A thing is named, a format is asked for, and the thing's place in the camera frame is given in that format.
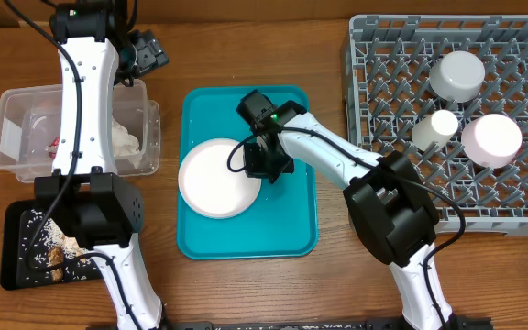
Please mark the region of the large white dinner plate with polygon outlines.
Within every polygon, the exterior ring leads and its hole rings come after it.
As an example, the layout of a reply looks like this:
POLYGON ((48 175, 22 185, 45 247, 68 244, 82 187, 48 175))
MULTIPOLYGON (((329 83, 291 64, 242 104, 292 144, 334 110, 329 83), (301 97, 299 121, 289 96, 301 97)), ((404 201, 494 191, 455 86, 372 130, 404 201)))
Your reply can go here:
POLYGON ((178 185, 182 199, 197 214, 225 219, 246 211, 257 199, 261 180, 241 169, 243 148, 229 138, 207 140, 182 160, 178 185))

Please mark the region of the white napkin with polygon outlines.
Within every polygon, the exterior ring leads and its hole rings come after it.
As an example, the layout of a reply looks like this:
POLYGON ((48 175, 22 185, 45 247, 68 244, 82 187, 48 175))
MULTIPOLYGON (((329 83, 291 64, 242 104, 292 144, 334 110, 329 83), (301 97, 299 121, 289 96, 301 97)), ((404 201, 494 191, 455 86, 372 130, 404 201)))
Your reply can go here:
POLYGON ((141 162, 139 140, 128 130, 112 119, 112 145, 116 158, 126 158, 137 169, 141 162))

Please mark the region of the red foil snack wrapper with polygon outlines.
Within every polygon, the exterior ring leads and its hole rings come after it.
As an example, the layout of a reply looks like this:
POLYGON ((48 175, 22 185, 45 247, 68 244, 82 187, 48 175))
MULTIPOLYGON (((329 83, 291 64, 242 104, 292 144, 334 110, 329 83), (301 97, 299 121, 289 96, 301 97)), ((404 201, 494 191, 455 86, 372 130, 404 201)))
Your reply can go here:
POLYGON ((57 154, 57 150, 58 150, 58 146, 59 146, 59 138, 56 137, 50 145, 46 146, 45 147, 45 151, 49 154, 49 157, 51 159, 55 159, 56 157, 56 154, 57 154))

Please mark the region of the white paper cup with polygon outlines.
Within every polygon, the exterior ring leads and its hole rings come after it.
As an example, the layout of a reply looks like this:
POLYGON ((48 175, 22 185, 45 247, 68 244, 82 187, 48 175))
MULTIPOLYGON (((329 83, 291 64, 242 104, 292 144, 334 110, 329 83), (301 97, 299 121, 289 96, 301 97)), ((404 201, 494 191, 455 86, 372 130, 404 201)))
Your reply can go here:
POLYGON ((421 151, 427 151, 435 143, 439 150, 455 135, 458 126, 458 120, 452 112, 437 110, 414 126, 412 143, 421 151))

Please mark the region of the grey shallow bowl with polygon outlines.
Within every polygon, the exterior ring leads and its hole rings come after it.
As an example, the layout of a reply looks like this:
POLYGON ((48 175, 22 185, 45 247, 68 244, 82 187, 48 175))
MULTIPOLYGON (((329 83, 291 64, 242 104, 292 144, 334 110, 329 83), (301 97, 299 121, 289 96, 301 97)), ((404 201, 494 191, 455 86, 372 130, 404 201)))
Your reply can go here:
POLYGON ((467 51, 446 54, 430 70, 430 86, 434 93, 447 101, 465 103, 474 99, 485 79, 483 62, 467 51))

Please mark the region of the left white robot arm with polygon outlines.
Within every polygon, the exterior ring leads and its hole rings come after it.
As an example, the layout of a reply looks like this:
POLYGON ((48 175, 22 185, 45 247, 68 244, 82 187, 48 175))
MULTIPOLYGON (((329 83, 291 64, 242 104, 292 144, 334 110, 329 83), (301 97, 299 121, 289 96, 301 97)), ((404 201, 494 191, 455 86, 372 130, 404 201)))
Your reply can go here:
POLYGON ((35 197, 91 260, 113 300, 119 329, 164 329, 165 306, 153 290, 139 246, 143 203, 136 186, 121 178, 112 144, 113 91, 167 59, 156 43, 133 29, 137 11, 125 1, 57 4, 47 39, 62 68, 59 145, 48 177, 35 179, 35 197))

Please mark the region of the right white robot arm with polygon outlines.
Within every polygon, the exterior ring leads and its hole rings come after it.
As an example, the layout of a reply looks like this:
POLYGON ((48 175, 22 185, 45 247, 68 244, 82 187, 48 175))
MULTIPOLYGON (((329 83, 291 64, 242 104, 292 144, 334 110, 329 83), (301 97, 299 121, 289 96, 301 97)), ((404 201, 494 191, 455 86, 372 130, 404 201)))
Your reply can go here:
POLYGON ((275 106, 258 90, 237 108, 251 137, 241 171, 274 183, 300 160, 342 189, 358 239, 390 268, 412 329, 451 329, 456 321, 435 266, 439 214, 413 164, 400 152, 387 156, 359 148, 322 126, 304 106, 275 106))

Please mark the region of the clear plastic waste bin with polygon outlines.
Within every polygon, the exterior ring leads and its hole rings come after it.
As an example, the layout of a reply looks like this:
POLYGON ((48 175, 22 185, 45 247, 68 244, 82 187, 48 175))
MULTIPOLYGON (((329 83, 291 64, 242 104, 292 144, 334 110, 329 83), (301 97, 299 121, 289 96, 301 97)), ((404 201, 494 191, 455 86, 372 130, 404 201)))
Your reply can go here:
MULTIPOLYGON (((53 159, 45 151, 60 139, 62 87, 46 85, 5 91, 0 99, 0 170, 23 183, 50 175, 53 159)), ((113 118, 139 140, 141 162, 136 169, 126 158, 116 158, 120 176, 155 173, 160 165, 160 108, 148 99, 146 85, 117 85, 113 118)))

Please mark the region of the grey dishwasher rack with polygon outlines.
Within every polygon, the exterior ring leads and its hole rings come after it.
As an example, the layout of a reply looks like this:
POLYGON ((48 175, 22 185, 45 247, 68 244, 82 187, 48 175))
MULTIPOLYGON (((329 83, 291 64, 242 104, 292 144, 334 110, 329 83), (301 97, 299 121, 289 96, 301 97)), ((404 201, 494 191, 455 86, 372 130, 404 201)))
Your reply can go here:
POLYGON ((455 232, 463 212, 470 232, 528 236, 528 16, 356 15, 342 53, 349 141, 412 161, 437 191, 438 232, 455 232), (478 95, 465 103, 439 98, 429 80, 435 63, 458 50, 476 55, 486 72, 478 95), (521 148, 500 169, 473 163, 460 136, 421 151, 413 126, 440 109, 461 125, 507 116, 522 131, 521 148))

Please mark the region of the teal plastic serving tray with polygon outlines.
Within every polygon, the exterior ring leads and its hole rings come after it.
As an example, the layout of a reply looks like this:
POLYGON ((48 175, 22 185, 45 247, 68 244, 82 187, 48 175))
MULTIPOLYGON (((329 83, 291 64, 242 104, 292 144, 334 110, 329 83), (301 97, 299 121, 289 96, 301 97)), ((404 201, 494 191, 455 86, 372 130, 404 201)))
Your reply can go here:
MULTIPOLYGON (((237 113, 241 98, 253 86, 198 88, 181 109, 180 157, 212 138, 236 142, 250 135, 237 113)), ((197 214, 178 198, 177 243, 190 259, 300 257, 318 239, 314 169, 296 160, 294 173, 274 183, 264 181, 255 202, 243 213, 213 219, 197 214)))

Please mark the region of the spilled white rice pile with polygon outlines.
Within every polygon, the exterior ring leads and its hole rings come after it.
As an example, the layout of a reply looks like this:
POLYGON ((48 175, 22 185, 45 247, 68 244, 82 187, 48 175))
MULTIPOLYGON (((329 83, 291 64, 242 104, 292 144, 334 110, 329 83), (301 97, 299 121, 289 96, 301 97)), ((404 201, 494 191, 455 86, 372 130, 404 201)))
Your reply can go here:
POLYGON ((49 250, 54 247, 61 247, 63 249, 64 261, 87 253, 86 249, 79 248, 75 238, 65 236, 53 220, 49 219, 37 235, 37 239, 30 251, 28 251, 27 244, 27 255, 24 257, 24 261, 26 257, 32 257, 31 264, 34 267, 49 267, 49 250))

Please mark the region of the brown food scrap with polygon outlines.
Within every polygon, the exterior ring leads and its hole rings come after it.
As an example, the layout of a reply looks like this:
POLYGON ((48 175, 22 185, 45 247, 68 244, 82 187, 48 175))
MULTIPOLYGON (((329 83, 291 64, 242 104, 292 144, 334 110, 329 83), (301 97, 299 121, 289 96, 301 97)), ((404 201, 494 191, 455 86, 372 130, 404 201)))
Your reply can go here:
MULTIPOLYGON (((49 250, 49 265, 56 266, 64 262, 64 252, 61 247, 53 247, 49 250)), ((58 268, 50 272, 50 276, 54 282, 61 282, 63 280, 63 269, 58 268)))

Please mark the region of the black plastic tray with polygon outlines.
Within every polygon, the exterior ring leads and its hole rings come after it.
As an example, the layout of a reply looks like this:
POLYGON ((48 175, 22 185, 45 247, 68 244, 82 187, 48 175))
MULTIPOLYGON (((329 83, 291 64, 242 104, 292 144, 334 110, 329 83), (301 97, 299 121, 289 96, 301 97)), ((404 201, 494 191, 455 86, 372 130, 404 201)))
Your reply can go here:
POLYGON ((37 272, 26 267, 24 257, 28 252, 28 242, 34 236, 37 224, 45 212, 45 209, 37 207, 35 200, 13 202, 6 208, 0 270, 0 285, 5 290, 102 278, 95 263, 90 259, 66 267, 60 280, 54 280, 49 272, 37 272))

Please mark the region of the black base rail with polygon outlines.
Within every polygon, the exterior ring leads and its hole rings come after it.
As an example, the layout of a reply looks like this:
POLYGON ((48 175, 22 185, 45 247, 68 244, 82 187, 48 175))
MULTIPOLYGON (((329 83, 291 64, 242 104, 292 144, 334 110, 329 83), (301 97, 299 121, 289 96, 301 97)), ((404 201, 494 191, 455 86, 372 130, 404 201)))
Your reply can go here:
MULTIPOLYGON (((175 330, 406 330, 413 329, 402 316, 370 318, 354 322, 272 323, 272 324, 212 324, 210 322, 169 323, 175 330)), ((493 330, 490 318, 469 318, 452 315, 448 329, 493 330)))

